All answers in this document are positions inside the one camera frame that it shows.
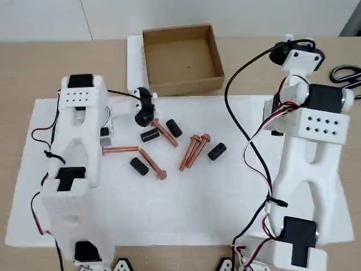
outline white wall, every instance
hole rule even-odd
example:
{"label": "white wall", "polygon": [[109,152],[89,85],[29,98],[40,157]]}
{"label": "white wall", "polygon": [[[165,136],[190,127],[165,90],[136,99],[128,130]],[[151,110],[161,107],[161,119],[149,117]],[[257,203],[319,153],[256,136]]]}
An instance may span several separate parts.
{"label": "white wall", "polygon": [[0,42],[64,40],[90,40],[79,0],[0,0]]}
{"label": "white wall", "polygon": [[108,40],[146,28],[197,23],[211,23],[220,37],[337,36],[358,2],[0,0],[0,41]]}

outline white robotic arm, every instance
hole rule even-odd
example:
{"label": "white robotic arm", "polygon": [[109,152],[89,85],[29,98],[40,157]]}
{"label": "white robotic arm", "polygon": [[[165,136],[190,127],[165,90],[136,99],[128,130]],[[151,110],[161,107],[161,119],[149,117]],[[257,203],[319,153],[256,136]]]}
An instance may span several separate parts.
{"label": "white robotic arm", "polygon": [[[282,57],[272,53],[270,59],[277,63]],[[282,270],[327,269],[327,254],[315,245],[328,243],[331,234],[336,188],[340,186],[338,164],[350,119],[344,113],[352,107],[354,95],[349,89],[311,84],[305,79],[320,67],[323,59],[320,50],[310,51],[308,45],[297,45],[287,52],[286,58],[277,63],[288,74],[283,81],[287,84],[265,102],[263,111],[266,120],[279,104],[291,101],[300,105],[265,126],[273,135],[285,137],[272,196],[289,202],[299,185],[307,182],[315,204],[311,221],[286,216],[285,208],[274,202],[266,204],[271,228],[278,238],[265,243],[255,260]],[[306,155],[311,151],[308,142],[316,144],[312,159]],[[251,256],[264,240],[246,235],[239,244],[246,247],[245,255]]]}

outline black rubber cylinder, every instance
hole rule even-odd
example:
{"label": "black rubber cylinder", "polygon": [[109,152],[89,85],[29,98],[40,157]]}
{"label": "black rubber cylinder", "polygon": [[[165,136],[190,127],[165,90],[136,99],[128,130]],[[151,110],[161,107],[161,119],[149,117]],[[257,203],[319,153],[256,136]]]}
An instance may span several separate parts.
{"label": "black rubber cylinder", "polygon": [[157,128],[154,128],[152,130],[146,131],[143,134],[140,134],[140,137],[142,139],[143,142],[147,142],[149,140],[155,139],[157,137],[159,137],[159,131]]}
{"label": "black rubber cylinder", "polygon": [[209,159],[215,161],[215,159],[217,159],[222,153],[224,153],[226,149],[227,149],[226,145],[220,142],[208,153]]}
{"label": "black rubber cylinder", "polygon": [[178,124],[173,119],[170,119],[165,124],[167,125],[167,127],[170,130],[171,134],[175,138],[180,137],[182,135],[182,130],[179,128]]}
{"label": "black rubber cylinder", "polygon": [[146,175],[149,171],[149,168],[144,165],[144,163],[140,161],[137,157],[133,158],[130,161],[130,165],[142,176]]}

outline scissors handle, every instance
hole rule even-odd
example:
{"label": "scissors handle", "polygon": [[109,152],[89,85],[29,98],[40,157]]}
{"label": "scissors handle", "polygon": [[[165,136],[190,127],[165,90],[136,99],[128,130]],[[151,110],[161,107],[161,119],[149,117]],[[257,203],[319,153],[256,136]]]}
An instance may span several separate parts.
{"label": "scissors handle", "polygon": [[[339,71],[352,71],[353,73],[350,75],[337,77],[336,73]],[[361,85],[361,82],[358,80],[359,77],[361,77],[361,68],[356,65],[348,65],[348,64],[337,66],[329,74],[329,79],[333,83],[349,82],[350,84],[344,86],[347,87],[348,89],[353,89]]]}

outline scissors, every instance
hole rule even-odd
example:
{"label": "scissors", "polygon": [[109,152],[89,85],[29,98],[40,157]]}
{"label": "scissors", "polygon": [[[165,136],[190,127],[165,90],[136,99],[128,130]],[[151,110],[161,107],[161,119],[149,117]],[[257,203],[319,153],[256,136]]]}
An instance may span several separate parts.
{"label": "scissors", "polygon": [[[336,73],[339,71],[351,71],[352,74],[337,77]],[[344,88],[354,89],[358,86],[361,86],[361,68],[356,65],[339,65],[334,68],[329,74],[329,79],[333,83],[344,83],[348,82],[349,84],[345,85]],[[361,99],[361,95],[355,95],[355,100]]]}

